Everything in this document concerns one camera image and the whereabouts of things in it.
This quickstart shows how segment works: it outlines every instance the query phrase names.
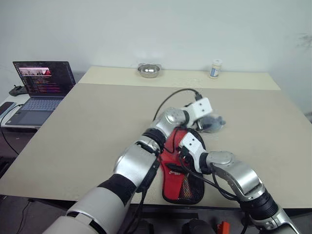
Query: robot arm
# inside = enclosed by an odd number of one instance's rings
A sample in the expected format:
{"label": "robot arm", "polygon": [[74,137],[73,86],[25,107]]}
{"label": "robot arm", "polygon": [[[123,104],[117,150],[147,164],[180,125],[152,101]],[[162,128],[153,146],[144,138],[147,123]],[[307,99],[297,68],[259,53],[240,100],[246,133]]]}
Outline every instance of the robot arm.
{"label": "robot arm", "polygon": [[192,126],[211,111],[207,98],[182,109],[167,109],[138,141],[122,153],[114,174],[90,190],[67,211],[66,216],[58,218],[44,233],[116,233],[135,192],[141,192],[152,183],[159,167],[157,157],[172,131],[179,126]]}
{"label": "robot arm", "polygon": [[238,198],[243,211],[261,231],[296,233],[299,230],[285,211],[275,203],[255,171],[235,155],[227,152],[207,152],[191,133],[184,136],[179,146],[181,151],[194,159],[195,170],[203,174],[215,173],[226,180]]}

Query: red object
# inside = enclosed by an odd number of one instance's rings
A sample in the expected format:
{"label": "red object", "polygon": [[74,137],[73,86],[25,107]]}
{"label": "red object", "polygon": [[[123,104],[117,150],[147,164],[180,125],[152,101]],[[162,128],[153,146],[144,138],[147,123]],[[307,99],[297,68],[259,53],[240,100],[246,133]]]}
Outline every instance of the red object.
{"label": "red object", "polygon": [[230,224],[225,221],[218,224],[218,234],[230,234]]}
{"label": "red object", "polygon": [[180,172],[175,172],[166,166],[167,163],[173,163],[177,166],[181,166],[179,162],[178,146],[184,135],[187,134],[186,130],[175,129],[169,139],[165,143],[165,148],[170,152],[164,150],[160,155],[161,158],[161,168],[163,171],[163,196],[169,200],[178,200],[181,190],[181,186],[184,179],[184,174]]}

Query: small bottle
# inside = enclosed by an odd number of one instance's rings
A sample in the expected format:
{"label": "small bottle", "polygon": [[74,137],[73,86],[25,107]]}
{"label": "small bottle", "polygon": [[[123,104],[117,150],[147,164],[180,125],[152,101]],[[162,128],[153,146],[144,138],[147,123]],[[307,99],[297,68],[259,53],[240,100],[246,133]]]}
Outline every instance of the small bottle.
{"label": "small bottle", "polygon": [[217,79],[219,76],[219,72],[221,70],[222,60],[221,59],[214,59],[213,64],[211,66],[211,71],[209,77],[212,79]]}

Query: laptop screen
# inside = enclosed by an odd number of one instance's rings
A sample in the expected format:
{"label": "laptop screen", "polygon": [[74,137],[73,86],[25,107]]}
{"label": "laptop screen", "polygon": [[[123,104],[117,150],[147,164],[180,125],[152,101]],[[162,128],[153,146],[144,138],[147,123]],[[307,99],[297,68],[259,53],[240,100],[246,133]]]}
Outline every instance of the laptop screen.
{"label": "laptop screen", "polygon": [[68,62],[13,62],[31,97],[64,97],[75,85]]}

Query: laptop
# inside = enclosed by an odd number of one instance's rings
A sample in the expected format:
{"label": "laptop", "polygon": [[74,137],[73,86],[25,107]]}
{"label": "laptop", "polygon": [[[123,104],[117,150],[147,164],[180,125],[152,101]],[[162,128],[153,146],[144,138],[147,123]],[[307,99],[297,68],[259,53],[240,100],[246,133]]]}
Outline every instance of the laptop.
{"label": "laptop", "polygon": [[13,62],[30,99],[6,125],[41,126],[75,85],[68,62]]}

